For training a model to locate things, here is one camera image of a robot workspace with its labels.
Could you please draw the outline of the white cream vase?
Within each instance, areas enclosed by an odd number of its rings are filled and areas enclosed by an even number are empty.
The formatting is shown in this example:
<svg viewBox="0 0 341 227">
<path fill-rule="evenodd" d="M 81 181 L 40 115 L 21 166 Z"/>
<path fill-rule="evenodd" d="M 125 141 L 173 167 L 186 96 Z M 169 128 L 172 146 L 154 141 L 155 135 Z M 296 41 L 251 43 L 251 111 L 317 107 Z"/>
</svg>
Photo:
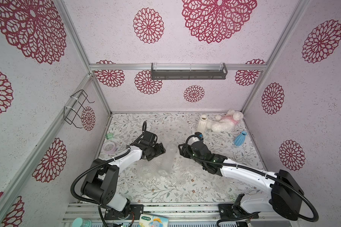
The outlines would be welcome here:
<svg viewBox="0 0 341 227">
<path fill-rule="evenodd" d="M 201 134 L 204 134 L 207 130 L 207 123 L 208 123 L 208 117 L 207 115 L 203 114 L 196 126 L 196 132 L 200 132 Z"/>
</svg>

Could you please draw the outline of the bubble wrap sheet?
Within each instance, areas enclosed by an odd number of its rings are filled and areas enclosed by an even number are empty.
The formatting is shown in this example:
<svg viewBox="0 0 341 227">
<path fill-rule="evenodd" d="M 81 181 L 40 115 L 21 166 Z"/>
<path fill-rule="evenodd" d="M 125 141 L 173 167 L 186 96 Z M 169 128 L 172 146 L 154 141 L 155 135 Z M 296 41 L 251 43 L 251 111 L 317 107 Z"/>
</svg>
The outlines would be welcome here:
<svg viewBox="0 0 341 227">
<path fill-rule="evenodd" d="M 164 180 L 169 182 L 168 177 L 158 174 L 158 169 L 172 169 L 174 163 L 180 162 L 179 150 L 176 144 L 170 143 L 166 146 L 166 153 L 151 161 L 140 160 L 136 163 L 136 176 L 140 180 Z"/>
</svg>

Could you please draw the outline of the blue vase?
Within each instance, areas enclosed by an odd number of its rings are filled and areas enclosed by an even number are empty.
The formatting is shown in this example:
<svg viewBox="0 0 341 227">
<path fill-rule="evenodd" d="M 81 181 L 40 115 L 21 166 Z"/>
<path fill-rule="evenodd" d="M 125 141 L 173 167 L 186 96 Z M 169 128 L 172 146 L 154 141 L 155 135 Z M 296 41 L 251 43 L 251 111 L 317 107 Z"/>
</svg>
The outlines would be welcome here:
<svg viewBox="0 0 341 227">
<path fill-rule="evenodd" d="M 244 144 L 245 142 L 245 138 L 247 136 L 247 132 L 246 131 L 242 131 L 235 139 L 234 139 L 234 145 L 235 146 L 241 146 Z"/>
</svg>

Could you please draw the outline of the clear glass vase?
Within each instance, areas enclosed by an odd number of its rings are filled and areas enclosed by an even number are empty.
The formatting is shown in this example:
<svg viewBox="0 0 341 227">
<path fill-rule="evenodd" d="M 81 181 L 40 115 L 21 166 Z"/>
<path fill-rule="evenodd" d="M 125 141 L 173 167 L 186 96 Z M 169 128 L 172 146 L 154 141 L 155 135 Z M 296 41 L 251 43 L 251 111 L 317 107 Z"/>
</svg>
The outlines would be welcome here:
<svg viewBox="0 0 341 227">
<path fill-rule="evenodd" d="M 171 169 L 160 168 L 160 169 L 158 169 L 157 172 L 162 177 L 169 177 L 171 174 Z"/>
</svg>

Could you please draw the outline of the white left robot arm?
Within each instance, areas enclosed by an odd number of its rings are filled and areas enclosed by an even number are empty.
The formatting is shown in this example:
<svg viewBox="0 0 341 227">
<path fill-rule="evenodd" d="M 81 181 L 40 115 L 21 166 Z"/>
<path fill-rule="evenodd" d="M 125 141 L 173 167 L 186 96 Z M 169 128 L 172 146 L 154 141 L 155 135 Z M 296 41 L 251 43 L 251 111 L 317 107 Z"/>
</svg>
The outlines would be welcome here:
<svg viewBox="0 0 341 227">
<path fill-rule="evenodd" d="M 149 131 L 142 134 L 118 156 L 109 160 L 96 159 L 91 167 L 73 181 L 71 195 L 100 208 L 115 210 L 127 216 L 130 200 L 117 193 L 119 173 L 134 162 L 145 159 L 151 161 L 164 154 L 166 149 L 157 142 L 158 136 Z"/>
</svg>

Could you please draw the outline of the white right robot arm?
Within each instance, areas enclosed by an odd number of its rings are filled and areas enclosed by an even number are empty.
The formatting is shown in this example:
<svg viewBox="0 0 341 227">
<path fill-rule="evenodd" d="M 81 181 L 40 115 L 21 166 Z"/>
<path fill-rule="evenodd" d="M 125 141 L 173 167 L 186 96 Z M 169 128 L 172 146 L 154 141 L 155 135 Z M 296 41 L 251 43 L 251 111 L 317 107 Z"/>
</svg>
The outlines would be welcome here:
<svg viewBox="0 0 341 227">
<path fill-rule="evenodd" d="M 273 212 L 290 221 L 319 220 L 316 208 L 289 172 L 261 171 L 241 165 L 226 156 L 213 154 L 203 140 L 200 132 L 189 136 L 185 143 L 178 145 L 180 155 L 194 160 L 212 175 L 236 179 L 263 192 L 252 196 L 239 194 L 230 208 L 222 205 L 218 226 L 222 222 L 257 218 L 261 212 Z"/>
</svg>

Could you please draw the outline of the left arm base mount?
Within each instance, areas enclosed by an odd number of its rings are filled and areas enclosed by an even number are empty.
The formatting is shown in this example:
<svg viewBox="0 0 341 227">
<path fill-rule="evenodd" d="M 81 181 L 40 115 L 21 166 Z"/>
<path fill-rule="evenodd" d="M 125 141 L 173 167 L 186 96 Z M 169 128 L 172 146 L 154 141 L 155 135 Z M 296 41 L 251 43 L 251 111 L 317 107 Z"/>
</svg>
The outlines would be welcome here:
<svg viewBox="0 0 341 227">
<path fill-rule="evenodd" d="M 117 211 L 116 209 L 111 208 L 110 210 L 105 211 L 104 219 L 105 220 L 139 220 L 140 215 L 144 212 L 143 204 L 130 204 L 126 205 L 122 211 Z"/>
</svg>

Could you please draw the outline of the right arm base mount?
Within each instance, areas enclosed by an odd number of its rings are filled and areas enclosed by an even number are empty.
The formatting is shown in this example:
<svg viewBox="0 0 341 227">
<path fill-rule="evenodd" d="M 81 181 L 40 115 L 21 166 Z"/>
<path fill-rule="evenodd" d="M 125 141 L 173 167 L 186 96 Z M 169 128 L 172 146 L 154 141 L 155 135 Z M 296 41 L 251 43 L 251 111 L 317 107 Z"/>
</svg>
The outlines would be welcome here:
<svg viewBox="0 0 341 227">
<path fill-rule="evenodd" d="M 239 221 L 251 218 L 259 218 L 259 213 L 248 213 L 241 207 L 241 200 L 245 194 L 239 194 L 234 203 L 223 203 L 218 205 L 221 220 Z"/>
</svg>

